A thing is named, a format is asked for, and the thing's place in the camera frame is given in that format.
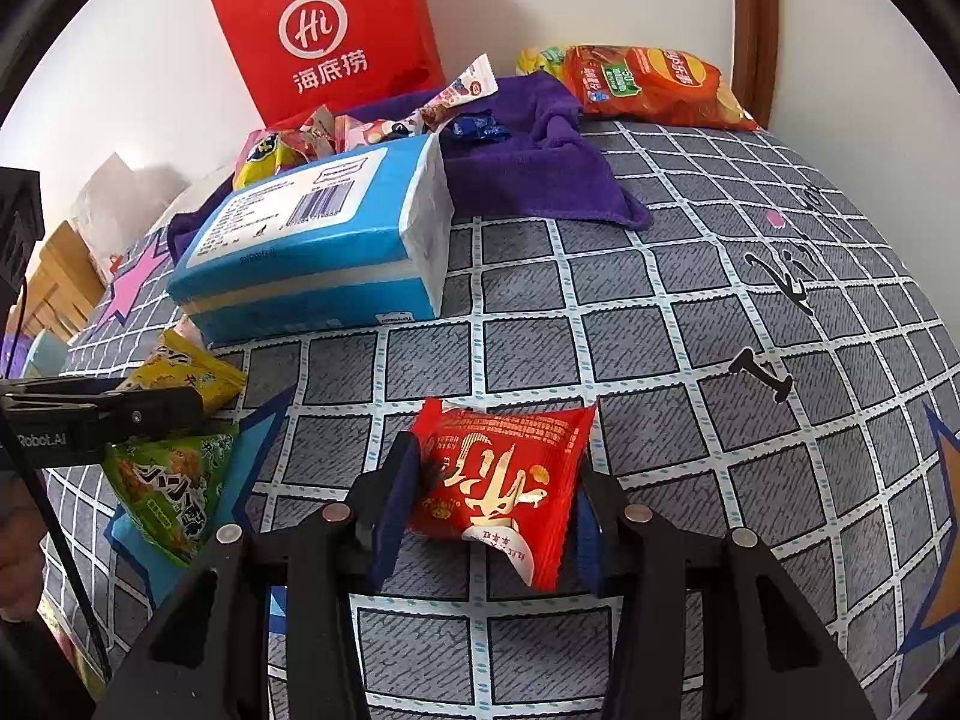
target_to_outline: label on box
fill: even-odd
[[[187,266],[351,220],[386,154],[387,148],[376,148],[234,194],[197,242]]]
[[[409,311],[391,311],[389,314],[374,314],[373,317],[380,324],[403,324],[414,320],[414,314]]]

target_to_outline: barcode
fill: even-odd
[[[323,189],[305,194],[296,204],[294,212],[283,226],[292,227],[295,224],[304,224],[306,221],[339,214],[352,187],[353,182],[347,181],[344,184],[323,187]]]

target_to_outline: white candy wrapper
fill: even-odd
[[[377,119],[364,124],[352,116],[338,116],[335,124],[337,152],[436,132],[453,118],[454,108],[489,97],[498,88],[490,59],[481,55],[443,92],[399,122]]]

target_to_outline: black clamp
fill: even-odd
[[[623,596],[602,720],[680,718],[688,589],[703,596],[704,720],[874,720],[827,629],[754,531],[679,530],[584,466],[577,538],[584,582]]]
[[[224,525],[193,560],[98,704],[94,720],[269,717],[271,586],[287,586],[287,690],[292,718],[368,720],[349,594],[392,573],[419,474],[419,442],[399,433],[383,466],[343,502],[292,528]]]
[[[131,437],[160,439],[203,425],[203,399],[190,386],[114,391],[123,379],[56,376],[0,381],[0,409],[33,469],[94,466],[104,447]],[[0,450],[0,472],[13,470]]]

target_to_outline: gold chinese character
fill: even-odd
[[[462,482],[464,479],[467,479],[467,477],[464,476],[464,463],[467,461],[467,454],[469,454],[470,447],[472,447],[472,445],[475,445],[476,443],[489,444],[490,439],[488,439],[482,433],[467,433],[467,435],[464,436],[464,440],[460,444],[460,454],[457,456],[457,461],[453,466],[453,470],[452,470],[453,473],[450,473],[450,475],[446,477],[445,480],[443,480],[443,484],[445,485],[445,487],[451,488],[453,487],[453,485],[457,484],[458,482]],[[462,491],[462,493],[468,493],[469,485],[467,486],[466,490],[464,490],[463,485],[461,485],[460,490]]]
[[[510,466],[510,459],[514,454],[517,445],[513,445],[500,455],[500,459],[493,469],[493,477],[487,485],[487,491],[482,498],[467,498],[464,500],[471,509],[480,509],[481,514],[477,517],[471,517],[472,525],[499,525],[506,528],[517,530],[517,522],[509,514],[514,510],[518,503],[531,503],[535,507],[539,506],[546,498],[546,490],[536,488],[535,490],[526,490],[524,487],[527,481],[527,473],[524,470],[517,471],[517,478],[511,485],[510,490],[503,494],[503,485],[507,478],[507,468]],[[493,452],[485,450],[483,453],[483,464],[480,466],[480,475],[486,479],[493,464]],[[470,485],[479,482],[479,479],[469,480]]]

